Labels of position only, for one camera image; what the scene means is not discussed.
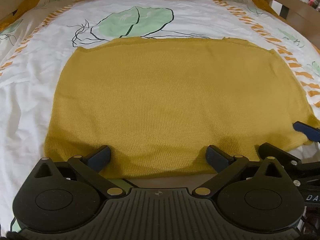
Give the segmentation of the white leaf-print duvet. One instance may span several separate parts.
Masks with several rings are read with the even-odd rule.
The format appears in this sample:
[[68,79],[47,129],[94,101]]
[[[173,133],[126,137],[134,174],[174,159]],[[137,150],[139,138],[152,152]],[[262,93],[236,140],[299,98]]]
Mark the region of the white leaf-print duvet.
[[253,0],[40,0],[1,32],[1,235],[17,230],[13,199],[43,156],[54,92],[61,71],[83,35],[82,26],[130,9],[170,8],[170,35],[234,37],[284,58],[319,115],[319,53],[299,32]]

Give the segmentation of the mustard yellow knit sweater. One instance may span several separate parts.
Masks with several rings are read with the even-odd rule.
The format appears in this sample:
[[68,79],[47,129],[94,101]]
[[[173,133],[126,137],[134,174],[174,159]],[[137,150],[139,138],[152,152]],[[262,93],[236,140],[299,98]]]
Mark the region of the mustard yellow knit sweater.
[[210,173],[207,146],[257,161],[263,143],[306,143],[297,121],[319,126],[274,50],[237,38],[119,38],[67,61],[44,152],[64,161],[107,145],[106,178]]

